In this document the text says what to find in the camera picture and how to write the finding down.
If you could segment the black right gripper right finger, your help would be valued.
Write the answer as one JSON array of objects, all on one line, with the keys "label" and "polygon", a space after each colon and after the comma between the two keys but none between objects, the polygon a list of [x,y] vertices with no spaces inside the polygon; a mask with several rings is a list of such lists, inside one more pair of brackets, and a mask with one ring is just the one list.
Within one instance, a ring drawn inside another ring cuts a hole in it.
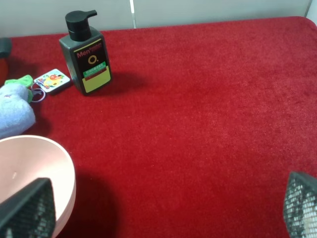
[{"label": "black right gripper right finger", "polygon": [[317,237],[317,179],[303,172],[288,178],[283,220],[291,238]]}]

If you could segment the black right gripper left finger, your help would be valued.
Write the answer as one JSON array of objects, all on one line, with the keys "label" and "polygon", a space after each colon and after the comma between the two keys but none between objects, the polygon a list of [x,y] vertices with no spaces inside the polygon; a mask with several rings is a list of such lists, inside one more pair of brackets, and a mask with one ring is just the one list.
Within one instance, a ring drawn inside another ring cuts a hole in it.
[{"label": "black right gripper left finger", "polygon": [[37,178],[0,204],[2,238],[51,238],[56,224],[52,182]]}]

